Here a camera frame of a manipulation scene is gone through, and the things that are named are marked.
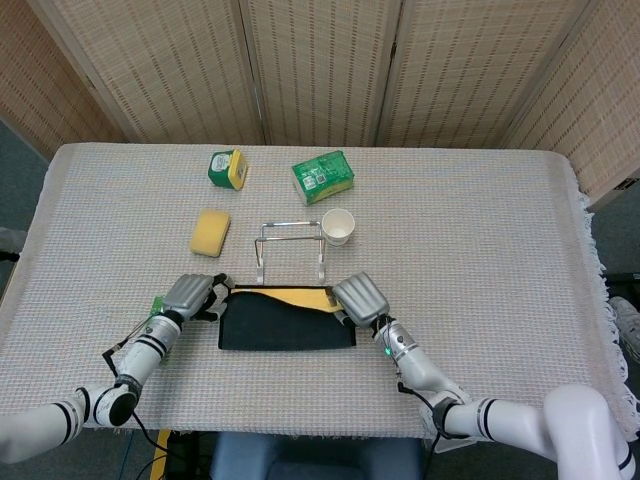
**black cloth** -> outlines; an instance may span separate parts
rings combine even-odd
[[[226,303],[218,337],[222,350],[325,350],[356,344],[354,327],[342,325],[333,313],[257,292],[232,293]]]

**black cable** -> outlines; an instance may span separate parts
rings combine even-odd
[[[424,398],[422,395],[420,395],[415,390],[412,390],[409,387],[405,387],[404,383],[398,382],[398,391],[400,393],[408,393],[409,395],[413,395],[415,397],[418,397],[420,399],[420,401],[422,401],[422,403],[424,403],[427,407],[429,407],[429,410],[431,410],[433,412],[433,405],[431,405],[431,403],[429,403],[429,400]]]
[[[127,344],[127,342],[131,339],[131,337],[133,335],[135,335],[144,326],[144,324],[146,322],[148,322],[149,319],[152,318],[154,315],[155,314],[149,315],[149,317],[147,317],[147,319],[144,322],[140,322],[138,325],[136,325],[134,327],[134,329],[129,333],[129,335],[127,335],[124,338],[124,340],[122,340],[121,342],[118,342],[117,344],[115,344],[113,347],[111,347],[109,350],[107,350],[106,352],[104,352],[102,354],[102,358],[104,359],[104,361],[109,366],[109,370],[111,370],[111,372],[113,373],[114,377],[118,378],[118,369],[116,368],[116,365],[113,362],[113,359],[111,357],[113,356],[114,353],[116,353],[118,350],[120,350],[122,347],[124,347]],[[146,427],[142,423],[142,420],[140,420],[140,417],[138,417],[138,415],[136,414],[135,411],[131,412],[131,416],[134,418],[134,420],[136,421],[136,423],[140,427],[140,430],[142,430],[142,434],[144,435],[144,438],[147,440],[147,442],[149,442],[151,445],[153,445],[158,450],[161,450],[161,451],[166,453],[166,455],[164,455],[164,457],[167,457],[167,456],[169,456],[169,454],[171,454],[175,458],[177,458],[179,460],[182,460],[185,464],[189,463],[189,461],[186,458],[184,458],[182,455],[178,455],[175,452],[169,452],[168,449],[166,449],[162,445],[159,445],[156,442],[154,442],[153,439],[149,436],[149,432],[147,431]],[[151,465],[154,461],[155,461],[155,459],[152,460],[151,462],[149,462],[147,465],[145,465],[145,468],[143,469],[143,471],[141,471],[140,474],[138,475],[138,479],[140,478],[140,475],[142,475],[144,470],[146,470],[146,468],[148,468],[149,465]],[[203,469],[200,467],[200,465],[197,465],[197,467],[198,467],[198,470],[200,470],[201,472],[203,471]],[[211,475],[209,475],[209,474],[202,474],[202,477],[211,479]]]
[[[138,473],[138,476],[136,477],[136,480],[140,480],[142,478],[142,475],[144,474],[144,472],[147,470],[147,468],[149,468],[151,465],[153,465],[153,462],[155,462],[156,460],[160,460],[161,458],[167,458],[168,456],[169,455],[161,455],[159,457],[155,457],[150,462],[147,462],[147,464],[144,467],[142,467],[142,469]]]
[[[440,432],[438,432],[438,434],[436,435],[436,438],[433,440],[433,443],[431,444],[431,447],[429,448],[429,452],[427,453],[427,458],[424,461],[424,476],[423,476],[424,480],[427,480],[427,473],[429,471],[429,467],[431,466],[431,459],[433,458],[433,452],[435,452],[436,445],[440,441],[440,438],[442,438],[442,435],[440,435]]]

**cable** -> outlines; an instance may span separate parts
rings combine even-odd
[[[415,390],[412,390],[409,387],[405,387],[404,383],[398,382],[398,391],[400,393],[408,393],[409,395],[413,395],[415,397],[418,397],[420,399],[420,401],[422,401],[422,403],[424,403],[427,407],[429,407],[429,410],[431,410],[433,412],[433,405],[431,405],[431,403],[429,403],[429,400],[424,398],[422,395],[420,395]]]
[[[122,347],[124,347],[127,342],[131,339],[131,337],[133,335],[135,335],[138,331],[140,331],[140,329],[149,321],[149,319],[151,319],[152,317],[156,316],[156,313],[153,313],[151,315],[149,315],[144,321],[138,323],[133,330],[131,330],[131,332],[129,333],[129,335],[127,335],[124,340],[116,343],[113,347],[111,347],[109,350],[107,350],[106,352],[104,352],[102,354],[102,358],[104,359],[104,361],[107,363],[107,365],[109,366],[109,369],[111,370],[111,372],[113,373],[113,376],[118,378],[118,369],[116,368],[115,363],[113,362],[113,359],[111,358],[113,356],[114,353],[116,353],[118,350],[120,350]],[[184,458],[182,455],[178,455],[175,452],[169,452],[168,449],[166,449],[165,447],[163,447],[162,445],[157,444],[156,442],[154,442],[152,440],[152,438],[149,436],[149,432],[147,431],[146,427],[144,426],[144,424],[142,423],[142,420],[140,420],[140,417],[138,417],[138,415],[136,414],[136,412],[131,412],[131,416],[134,418],[134,420],[136,421],[136,423],[138,424],[138,426],[140,427],[140,430],[142,430],[142,434],[144,435],[144,438],[147,440],[147,442],[149,442],[151,445],[153,445],[155,448],[157,448],[158,450],[161,450],[163,452],[165,452],[167,455],[164,455],[165,457],[169,456],[169,454],[171,454],[172,456],[174,456],[175,458],[182,460],[185,464],[188,464],[189,461]],[[152,460],[151,462],[149,462],[146,466],[145,469],[151,465],[155,460]],[[202,468],[200,468],[200,465],[197,465],[197,469],[199,471],[202,472]]]
[[[122,480],[122,474],[124,473],[124,466],[127,464],[127,458],[129,457],[129,451],[131,450],[131,444],[133,443],[133,434],[131,432],[129,435],[129,442],[127,443],[127,448],[124,451],[124,457],[122,458],[122,463],[120,464],[120,472],[118,473],[118,480]]]
[[[146,427],[143,425],[142,420],[140,420],[140,417],[138,417],[138,415],[136,414],[136,412],[133,412],[131,414],[134,418],[134,420],[136,421],[136,423],[138,424],[138,426],[140,427],[140,430],[142,430],[142,434],[144,435],[144,438],[147,439],[147,442],[149,442],[151,445],[153,445],[154,447],[156,447],[158,450],[161,450],[163,452],[165,452],[167,455],[165,456],[173,456],[179,460],[182,460],[185,464],[188,464],[189,461],[184,458],[182,455],[178,455],[175,452],[170,452],[168,449],[166,449],[165,447],[163,447],[162,445],[157,444],[156,442],[154,442],[151,437],[149,436],[149,432],[147,431]],[[209,475],[208,473],[204,472],[203,473],[203,468],[200,465],[197,465],[198,470],[200,470],[200,475],[198,475],[198,477],[202,477],[202,478],[208,478],[209,480],[211,479],[211,475]]]
[[[433,440],[433,443],[431,444],[431,447],[429,448],[429,452],[427,453],[427,458],[424,461],[424,475],[423,475],[424,480],[427,480],[427,472],[429,471],[429,467],[431,466],[431,459],[433,458],[433,452],[435,452],[436,445],[440,441],[440,438],[442,438],[442,435],[440,435],[440,432],[438,432],[438,434],[436,435],[436,438]]]
[[[155,462],[156,460],[160,460],[161,458],[167,458],[168,456],[169,455],[160,455],[159,457],[155,457],[150,462],[147,462],[147,464],[144,467],[142,467],[142,469],[138,473],[138,476],[136,477],[136,480],[140,480],[142,478],[142,475],[144,474],[144,472],[147,470],[147,468],[149,468],[151,465],[153,465],[153,462]]]

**yellow lid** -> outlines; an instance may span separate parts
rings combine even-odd
[[[240,150],[234,150],[229,162],[229,182],[234,189],[240,190],[244,186],[249,164]]]

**woven room divider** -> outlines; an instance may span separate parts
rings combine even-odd
[[[594,201],[640,167],[632,0],[30,2],[130,141],[551,149]]]
[[[592,201],[640,176],[639,42],[638,2],[597,2],[502,145],[562,153]]]
[[[22,0],[0,9],[0,117],[46,159],[65,143],[125,137]]]

